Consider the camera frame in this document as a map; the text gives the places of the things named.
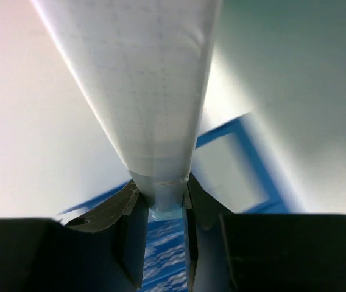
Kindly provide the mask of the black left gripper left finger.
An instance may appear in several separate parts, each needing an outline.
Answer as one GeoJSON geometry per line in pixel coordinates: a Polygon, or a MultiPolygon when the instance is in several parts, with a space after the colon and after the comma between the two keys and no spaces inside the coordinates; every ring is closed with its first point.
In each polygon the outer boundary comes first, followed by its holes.
{"type": "Polygon", "coordinates": [[[0,291],[136,291],[148,207],[134,182],[67,224],[0,219],[0,291]]]}

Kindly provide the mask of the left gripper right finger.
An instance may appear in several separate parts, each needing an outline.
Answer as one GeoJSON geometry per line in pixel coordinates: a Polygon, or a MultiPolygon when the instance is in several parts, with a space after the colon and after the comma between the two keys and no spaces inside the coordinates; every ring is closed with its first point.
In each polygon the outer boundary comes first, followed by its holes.
{"type": "Polygon", "coordinates": [[[346,215],[235,214],[187,188],[189,291],[346,291],[346,215]]]}

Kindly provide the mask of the green folder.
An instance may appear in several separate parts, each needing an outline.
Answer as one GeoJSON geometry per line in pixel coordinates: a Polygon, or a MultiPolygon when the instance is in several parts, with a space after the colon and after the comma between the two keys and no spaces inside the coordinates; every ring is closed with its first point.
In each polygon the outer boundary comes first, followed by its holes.
{"type": "Polygon", "coordinates": [[[156,220],[180,218],[221,1],[34,1],[156,220]]]}

